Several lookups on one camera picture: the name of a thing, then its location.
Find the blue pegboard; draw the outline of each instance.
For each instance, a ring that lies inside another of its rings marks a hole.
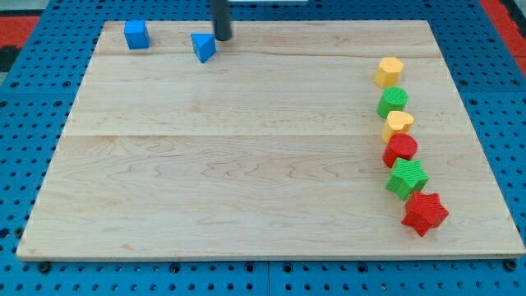
[[[526,294],[526,261],[24,263],[14,252],[104,21],[207,20],[208,0],[52,0],[0,87],[0,295]],[[526,81],[476,1],[311,0],[234,20],[428,20],[526,234]]]

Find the wooden cutting board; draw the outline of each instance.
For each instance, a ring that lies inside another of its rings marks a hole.
[[[31,214],[27,261],[405,260],[525,253],[425,21],[106,23]],[[382,57],[450,216],[426,237],[384,189]]]

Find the yellow pentagon block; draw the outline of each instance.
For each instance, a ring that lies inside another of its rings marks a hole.
[[[389,143],[389,139],[399,133],[407,134],[414,123],[414,118],[409,113],[402,111],[391,111],[387,114],[384,128],[381,130],[381,138],[385,143]]]
[[[396,86],[402,69],[404,64],[397,58],[382,58],[378,64],[375,83],[381,88]]]

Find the toy block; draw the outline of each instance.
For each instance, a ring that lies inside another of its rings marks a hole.
[[[407,134],[413,126],[414,118],[409,113],[402,111],[391,111],[387,115],[384,127],[381,130],[381,138],[389,143],[392,136],[396,134]]]
[[[397,58],[382,58],[376,71],[375,83],[381,87],[396,86],[404,64]]]
[[[388,87],[384,90],[381,95],[380,103],[376,108],[376,112],[383,119],[387,118],[387,115],[391,111],[404,111],[406,103],[408,103],[409,96],[404,89],[396,86]]]
[[[411,160],[415,153],[417,153],[417,150],[417,141],[412,136],[397,134],[390,138],[382,159],[385,165],[392,168],[397,158]]]
[[[150,47],[146,21],[127,21],[124,24],[124,37],[130,49],[147,49]]]
[[[193,33],[191,43],[194,47],[194,53],[200,62],[206,62],[215,53],[215,38],[213,34]]]
[[[421,191],[429,180],[422,170],[420,160],[404,160],[397,158],[385,189],[398,194],[402,201],[408,199],[415,191]]]
[[[450,214],[441,204],[438,193],[422,194],[418,191],[413,192],[405,203],[405,210],[402,224],[413,227],[420,236],[438,227]]]

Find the blue cube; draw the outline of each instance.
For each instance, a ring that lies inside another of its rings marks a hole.
[[[146,21],[127,21],[124,24],[124,37],[126,37],[130,49],[147,49],[150,47]]]
[[[193,33],[191,43],[200,62],[206,62],[215,53],[215,37],[208,33]]]

